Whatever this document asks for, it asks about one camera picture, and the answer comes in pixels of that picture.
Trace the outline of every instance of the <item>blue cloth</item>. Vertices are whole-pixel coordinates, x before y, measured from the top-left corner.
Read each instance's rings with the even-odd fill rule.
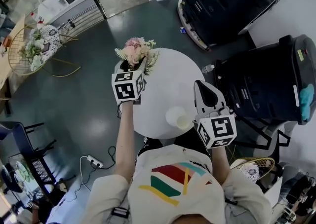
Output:
[[[310,120],[311,116],[311,103],[314,99],[314,86],[309,84],[300,92],[301,99],[301,114],[303,120]]]

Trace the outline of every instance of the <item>white cup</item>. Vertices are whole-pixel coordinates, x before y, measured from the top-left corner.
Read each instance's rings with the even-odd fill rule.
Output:
[[[183,107],[172,107],[166,112],[166,121],[169,125],[179,129],[186,129],[190,125],[188,116]]]

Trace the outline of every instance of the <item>white t-shirt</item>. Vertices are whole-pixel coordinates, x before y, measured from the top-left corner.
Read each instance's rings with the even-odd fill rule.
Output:
[[[170,145],[138,157],[131,185],[120,175],[98,178],[82,223],[108,223],[127,191],[134,224],[169,224],[187,214],[200,214],[212,224],[267,224],[271,217],[260,188],[239,170],[232,170],[221,186],[208,156]],[[225,203],[225,197],[237,205]]]

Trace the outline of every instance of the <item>wooden table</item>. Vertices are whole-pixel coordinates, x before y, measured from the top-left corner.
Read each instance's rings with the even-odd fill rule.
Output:
[[[25,25],[25,15],[23,15],[20,20],[16,23],[13,30],[10,32],[9,36],[11,41],[16,36],[19,31],[24,28]],[[0,56],[0,109],[5,105],[6,112],[10,114],[10,109],[8,105],[8,100],[11,97],[10,93],[10,87],[9,87],[9,81],[8,77],[11,75],[12,69],[9,65],[9,59],[8,59],[8,51],[9,48],[7,48],[7,52],[4,54],[3,57]]]

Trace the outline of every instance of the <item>sleeve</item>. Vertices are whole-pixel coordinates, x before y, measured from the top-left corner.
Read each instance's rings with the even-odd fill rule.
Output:
[[[230,171],[223,189],[229,200],[237,202],[236,206],[226,204],[225,217],[228,224],[269,223],[272,214],[270,202],[260,187],[240,170]]]
[[[110,175],[94,181],[82,224],[101,224],[118,207],[127,194],[129,184],[121,175]]]

